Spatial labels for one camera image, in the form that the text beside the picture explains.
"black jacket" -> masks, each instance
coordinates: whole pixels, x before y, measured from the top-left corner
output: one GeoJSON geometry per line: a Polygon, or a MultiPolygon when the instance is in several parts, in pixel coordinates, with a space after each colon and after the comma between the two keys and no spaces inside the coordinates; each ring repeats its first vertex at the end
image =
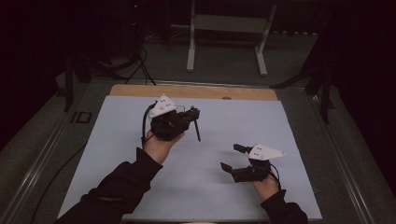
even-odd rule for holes
{"type": "MultiPolygon", "coordinates": [[[[136,161],[120,164],[106,176],[96,189],[81,197],[81,201],[61,216],[56,224],[119,224],[123,214],[139,205],[150,182],[163,168],[144,150],[138,148],[136,161]]],[[[285,203],[285,190],[262,203],[273,223],[306,223],[306,214],[296,203],[285,203]]]]}

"white metal frame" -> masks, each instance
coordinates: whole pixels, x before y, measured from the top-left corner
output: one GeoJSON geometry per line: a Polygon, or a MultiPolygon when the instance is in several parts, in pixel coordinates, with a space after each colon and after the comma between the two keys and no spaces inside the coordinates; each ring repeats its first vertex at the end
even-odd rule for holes
{"type": "Polygon", "coordinates": [[[190,27],[190,48],[187,60],[187,71],[194,70],[195,60],[195,30],[217,30],[262,34],[262,42],[255,48],[257,63],[259,65],[260,75],[267,76],[262,51],[269,35],[272,21],[276,12],[276,6],[271,6],[271,12],[268,18],[245,18],[245,17],[227,17],[213,16],[204,14],[195,14],[195,0],[191,0],[191,27],[190,27]]]}

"hand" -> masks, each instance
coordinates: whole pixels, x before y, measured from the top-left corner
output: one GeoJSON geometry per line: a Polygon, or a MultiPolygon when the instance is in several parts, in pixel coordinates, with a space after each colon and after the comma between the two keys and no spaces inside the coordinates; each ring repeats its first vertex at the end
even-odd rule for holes
{"type": "Polygon", "coordinates": [[[148,155],[154,159],[158,164],[163,164],[166,157],[171,150],[171,147],[184,135],[180,134],[178,137],[171,141],[163,141],[157,136],[155,136],[151,131],[146,134],[147,142],[143,146],[143,149],[148,153],[148,155]]]}
{"type": "Polygon", "coordinates": [[[252,184],[263,202],[279,191],[277,181],[272,175],[268,175],[263,181],[254,181],[252,184]]]}

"wooden edge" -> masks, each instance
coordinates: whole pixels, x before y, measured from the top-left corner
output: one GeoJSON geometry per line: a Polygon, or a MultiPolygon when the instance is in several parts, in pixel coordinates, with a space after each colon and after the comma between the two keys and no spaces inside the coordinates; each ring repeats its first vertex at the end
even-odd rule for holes
{"type": "Polygon", "coordinates": [[[273,90],[235,87],[147,86],[117,84],[113,86],[109,95],[160,97],[163,93],[171,98],[226,98],[233,100],[277,101],[276,94],[273,90]]]}

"white table surface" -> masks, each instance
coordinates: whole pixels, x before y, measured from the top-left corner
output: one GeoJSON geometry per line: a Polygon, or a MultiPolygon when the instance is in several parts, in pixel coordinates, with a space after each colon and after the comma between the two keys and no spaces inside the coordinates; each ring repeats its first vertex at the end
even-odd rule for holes
{"type": "MultiPolygon", "coordinates": [[[[81,157],[59,216],[123,161],[135,161],[145,110],[157,97],[107,96],[81,157]]],[[[220,162],[248,166],[248,154],[233,144],[260,143],[287,154],[271,163],[287,190],[286,202],[296,202],[309,219],[321,219],[285,111],[279,101],[172,98],[177,105],[200,111],[198,142],[193,123],[172,148],[151,190],[132,214],[123,218],[146,221],[268,220],[250,183],[234,183],[220,162]]]]}

